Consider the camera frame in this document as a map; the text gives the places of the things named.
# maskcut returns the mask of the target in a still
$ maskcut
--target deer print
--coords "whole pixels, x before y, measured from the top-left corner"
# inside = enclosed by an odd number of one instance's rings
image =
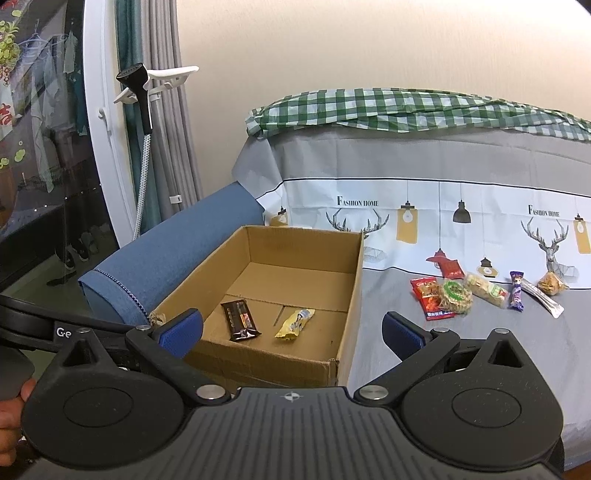
[[[380,217],[379,213],[374,210],[374,213],[376,214],[376,216],[378,217],[378,223],[375,223],[373,226],[371,225],[371,223],[369,222],[368,219],[368,225],[367,228],[362,228],[361,229],[361,233],[363,234],[363,239],[365,240],[367,237],[369,237],[369,234],[371,232],[377,232],[378,230],[380,230],[384,225],[386,225],[386,223],[388,223],[388,220],[390,220],[390,215],[388,215],[386,217],[386,219],[384,220],[384,222],[382,223],[382,217]],[[347,228],[347,219],[345,218],[343,220],[343,224],[341,225],[339,223],[339,221],[337,220],[337,215],[339,214],[339,212],[341,211],[341,209],[338,209],[337,212],[333,215],[333,219],[330,220],[329,214],[328,212],[326,212],[326,219],[329,221],[329,223],[333,226],[333,228],[335,230],[338,230],[339,232],[350,232],[351,229]]]
[[[559,264],[556,261],[556,252],[558,251],[558,248],[560,247],[559,243],[564,241],[566,239],[566,236],[569,234],[569,226],[567,225],[566,231],[564,231],[564,228],[562,227],[560,222],[558,220],[556,220],[556,223],[560,226],[560,234],[558,234],[556,232],[556,230],[554,230],[554,239],[552,240],[551,245],[548,246],[548,245],[546,245],[544,238],[542,238],[542,236],[540,235],[539,228],[535,229],[535,233],[531,231],[530,226],[531,226],[531,222],[533,219],[534,218],[532,217],[531,220],[529,222],[527,222],[527,227],[525,227],[523,222],[521,222],[521,226],[523,227],[523,230],[525,231],[525,233],[527,233],[527,235],[530,238],[532,238],[533,240],[538,242],[540,248],[545,252],[546,267],[548,268],[548,271],[554,272],[557,276],[559,276],[560,278],[563,278],[565,273],[567,272],[567,270],[572,267],[567,267],[565,265]]]

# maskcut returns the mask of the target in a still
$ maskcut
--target purple snack package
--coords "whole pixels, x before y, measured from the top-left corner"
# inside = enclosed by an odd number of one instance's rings
[[[523,312],[523,303],[521,302],[521,279],[523,278],[523,272],[510,272],[509,274],[513,283],[509,308]]]

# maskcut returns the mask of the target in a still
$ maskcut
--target curtain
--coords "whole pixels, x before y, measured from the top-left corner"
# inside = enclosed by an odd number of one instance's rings
[[[176,0],[141,0],[141,50],[148,69],[182,66]],[[152,163],[163,219],[202,197],[184,86],[162,92],[152,106]],[[180,195],[182,202],[171,204]]]
[[[115,0],[115,19],[117,23],[119,68],[123,70],[134,63],[142,61],[143,52],[140,1]],[[141,174],[144,133],[142,130],[138,104],[124,105],[124,111],[129,140],[131,173],[134,179],[135,197],[137,199],[139,193],[139,177]],[[162,221],[163,217],[161,216],[159,204],[154,166],[151,162],[150,169],[148,170],[144,215],[142,217],[142,233],[151,229],[155,225],[158,225]]]

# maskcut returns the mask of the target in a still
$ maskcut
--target red snack package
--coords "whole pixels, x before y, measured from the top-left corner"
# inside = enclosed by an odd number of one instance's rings
[[[423,307],[425,318],[427,320],[441,320],[455,317],[456,314],[441,310],[439,304],[439,285],[435,277],[416,278],[410,281],[413,286],[413,292]]]
[[[457,260],[439,260],[439,269],[443,274],[443,278],[449,278],[450,280],[461,280],[464,278],[464,271]]]

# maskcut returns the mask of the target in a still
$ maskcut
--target white crosshair logo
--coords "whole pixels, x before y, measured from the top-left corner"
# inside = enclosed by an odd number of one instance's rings
[[[303,395],[300,395],[299,393],[296,393],[296,392],[289,392],[289,393],[286,393],[285,395],[282,396],[282,398],[289,400],[292,403],[295,402],[296,400],[299,400],[302,397],[303,397]]]

